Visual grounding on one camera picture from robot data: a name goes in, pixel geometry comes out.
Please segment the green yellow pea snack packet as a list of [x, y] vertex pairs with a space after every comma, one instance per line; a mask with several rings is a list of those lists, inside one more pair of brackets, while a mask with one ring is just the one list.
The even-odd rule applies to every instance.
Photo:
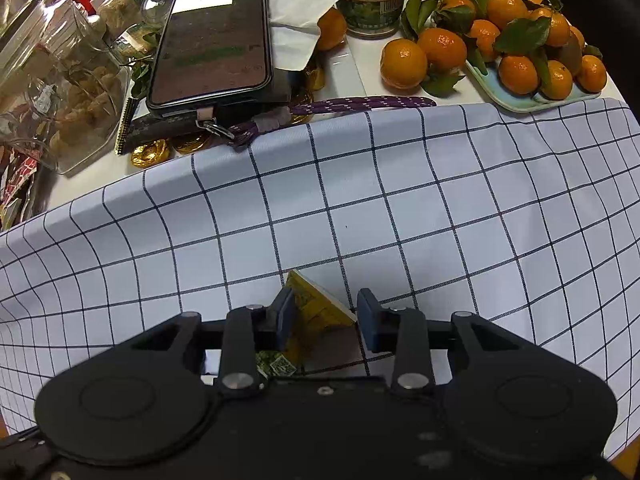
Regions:
[[283, 350], [257, 353], [258, 370], [265, 377], [299, 373], [326, 335], [357, 321], [348, 307], [299, 270], [288, 272], [285, 286], [295, 301], [292, 330]]

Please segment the white grid tablecloth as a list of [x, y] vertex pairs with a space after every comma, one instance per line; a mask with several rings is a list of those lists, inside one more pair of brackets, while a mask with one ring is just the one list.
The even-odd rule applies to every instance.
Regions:
[[291, 271], [476, 313], [602, 377], [639, 433], [639, 124], [614, 99], [518, 117], [376, 110], [75, 192], [1, 237], [1, 413], [35, 422], [66, 368], [184, 311], [268, 304]]

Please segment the gold ingot chocolate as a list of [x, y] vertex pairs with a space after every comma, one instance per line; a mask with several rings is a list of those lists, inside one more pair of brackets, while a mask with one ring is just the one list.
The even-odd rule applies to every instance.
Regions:
[[166, 160], [171, 155], [171, 149], [164, 139], [158, 139], [137, 146], [130, 155], [131, 165], [137, 168], [149, 168]]

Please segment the light blue fruit tray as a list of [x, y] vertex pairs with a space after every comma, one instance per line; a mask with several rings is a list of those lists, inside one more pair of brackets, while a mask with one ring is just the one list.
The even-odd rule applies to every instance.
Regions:
[[474, 80], [487, 94], [492, 102], [514, 114], [529, 114], [541, 110], [551, 110], [564, 104], [572, 104], [581, 100], [592, 100], [600, 96], [599, 93], [582, 91], [577, 84], [573, 84], [572, 92], [564, 100], [547, 99], [539, 91], [526, 96], [518, 96], [510, 92], [499, 80], [495, 66], [487, 66], [486, 74], [483, 74], [469, 61], [465, 62], [465, 68], [470, 79]]

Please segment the loose tangerine left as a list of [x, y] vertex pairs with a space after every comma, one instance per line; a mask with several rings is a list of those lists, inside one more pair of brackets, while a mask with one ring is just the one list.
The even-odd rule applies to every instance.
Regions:
[[389, 87], [398, 90], [416, 88], [424, 81], [427, 69], [426, 54], [409, 39], [390, 40], [382, 50], [380, 74]]

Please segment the loose tangerine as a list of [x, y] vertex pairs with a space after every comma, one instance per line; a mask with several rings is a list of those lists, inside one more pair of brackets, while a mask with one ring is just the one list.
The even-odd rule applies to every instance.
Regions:
[[468, 55], [465, 42], [457, 34], [439, 27], [424, 29], [419, 35], [418, 46], [434, 71], [439, 73], [462, 67]]
[[426, 54], [409, 39], [390, 40], [382, 50], [380, 74], [389, 87], [398, 90], [416, 88], [424, 81], [427, 69]]

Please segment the loose tangerine right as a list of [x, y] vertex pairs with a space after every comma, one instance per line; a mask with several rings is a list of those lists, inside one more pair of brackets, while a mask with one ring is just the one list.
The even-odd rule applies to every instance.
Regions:
[[457, 34], [439, 27], [424, 29], [419, 35], [418, 46], [434, 71], [439, 73], [462, 67], [468, 55], [465, 42]]

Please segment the black smartphone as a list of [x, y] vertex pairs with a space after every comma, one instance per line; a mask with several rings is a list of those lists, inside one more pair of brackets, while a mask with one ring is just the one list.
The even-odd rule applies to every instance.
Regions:
[[174, 0], [146, 105], [166, 115], [266, 88], [272, 79], [268, 0]]

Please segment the clear plastic snack jar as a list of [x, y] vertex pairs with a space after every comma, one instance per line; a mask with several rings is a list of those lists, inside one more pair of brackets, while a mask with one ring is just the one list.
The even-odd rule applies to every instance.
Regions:
[[1, 34], [1, 140], [58, 174], [111, 145], [128, 75], [72, 0], [28, 0]]

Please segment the tangerine behind tissue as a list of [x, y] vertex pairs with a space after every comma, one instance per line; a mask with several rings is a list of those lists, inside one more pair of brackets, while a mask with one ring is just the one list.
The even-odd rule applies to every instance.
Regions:
[[318, 19], [317, 25], [320, 28], [320, 37], [316, 44], [318, 51], [334, 49], [344, 40], [347, 23], [343, 14], [334, 6]]

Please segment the white tissue paper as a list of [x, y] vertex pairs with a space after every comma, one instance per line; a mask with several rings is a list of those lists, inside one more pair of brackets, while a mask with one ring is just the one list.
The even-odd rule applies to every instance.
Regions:
[[320, 38], [318, 21], [337, 0], [269, 0], [274, 67], [299, 72]]

